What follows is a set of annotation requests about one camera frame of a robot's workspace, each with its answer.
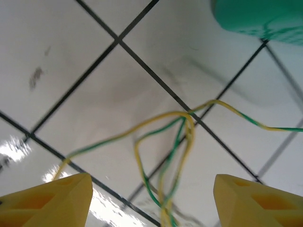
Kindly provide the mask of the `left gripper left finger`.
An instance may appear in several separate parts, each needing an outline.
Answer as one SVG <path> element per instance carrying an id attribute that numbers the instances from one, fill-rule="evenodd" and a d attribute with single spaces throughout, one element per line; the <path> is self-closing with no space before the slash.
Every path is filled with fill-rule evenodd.
<path id="1" fill-rule="evenodd" d="M 0 198 L 2 227 L 83 227 L 92 199 L 89 174 L 71 175 Z"/>

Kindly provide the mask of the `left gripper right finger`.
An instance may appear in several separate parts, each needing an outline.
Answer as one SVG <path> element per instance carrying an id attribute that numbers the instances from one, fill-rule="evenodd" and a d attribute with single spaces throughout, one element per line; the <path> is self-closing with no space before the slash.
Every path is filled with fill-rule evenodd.
<path id="1" fill-rule="evenodd" d="M 301 227 L 303 198 L 232 175 L 218 174 L 214 200 L 222 227 Z"/>

